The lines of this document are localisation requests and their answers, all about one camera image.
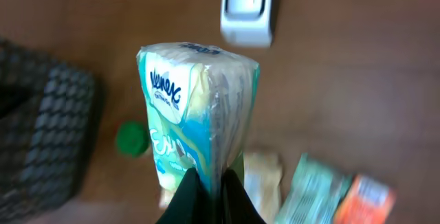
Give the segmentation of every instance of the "green bottle cap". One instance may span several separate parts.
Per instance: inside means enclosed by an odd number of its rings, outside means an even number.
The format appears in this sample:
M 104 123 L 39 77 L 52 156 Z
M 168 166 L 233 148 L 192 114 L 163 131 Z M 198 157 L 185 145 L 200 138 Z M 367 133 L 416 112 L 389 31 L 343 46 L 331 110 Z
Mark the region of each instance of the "green bottle cap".
M 116 135 L 118 151 L 132 157 L 139 157 L 150 146 L 144 125 L 139 122 L 125 122 Z

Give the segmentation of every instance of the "black basket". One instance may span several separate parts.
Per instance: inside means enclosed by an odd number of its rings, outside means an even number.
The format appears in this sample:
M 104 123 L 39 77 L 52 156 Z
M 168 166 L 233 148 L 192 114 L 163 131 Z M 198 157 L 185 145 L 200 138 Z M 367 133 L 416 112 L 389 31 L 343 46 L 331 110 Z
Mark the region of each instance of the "black basket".
M 0 38 L 0 223 L 75 194 L 93 150 L 99 93 L 90 73 Z

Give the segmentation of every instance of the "orange package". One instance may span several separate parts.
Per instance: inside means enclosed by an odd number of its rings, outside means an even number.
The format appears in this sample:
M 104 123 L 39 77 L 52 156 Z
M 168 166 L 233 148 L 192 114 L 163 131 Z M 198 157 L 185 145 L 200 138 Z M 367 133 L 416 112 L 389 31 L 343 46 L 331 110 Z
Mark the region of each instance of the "orange package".
M 387 186 L 358 175 L 333 219 L 334 224 L 382 224 L 396 196 Z

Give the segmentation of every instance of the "white device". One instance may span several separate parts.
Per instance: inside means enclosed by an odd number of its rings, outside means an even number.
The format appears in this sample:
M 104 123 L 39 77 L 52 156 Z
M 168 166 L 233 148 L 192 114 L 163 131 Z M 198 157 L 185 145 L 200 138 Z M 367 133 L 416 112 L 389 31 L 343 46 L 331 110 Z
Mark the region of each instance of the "white device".
M 246 47 L 272 43 L 272 0 L 222 0 L 221 33 L 227 42 Z

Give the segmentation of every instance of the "tissue pack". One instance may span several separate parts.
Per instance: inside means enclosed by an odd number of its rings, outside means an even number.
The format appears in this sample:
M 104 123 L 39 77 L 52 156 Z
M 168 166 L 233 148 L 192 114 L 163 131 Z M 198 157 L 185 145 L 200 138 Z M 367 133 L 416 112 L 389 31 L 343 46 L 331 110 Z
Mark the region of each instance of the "tissue pack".
M 195 167 L 218 196 L 221 173 L 241 154 L 259 64 L 218 47 L 160 43 L 137 54 L 159 184 L 175 192 Z

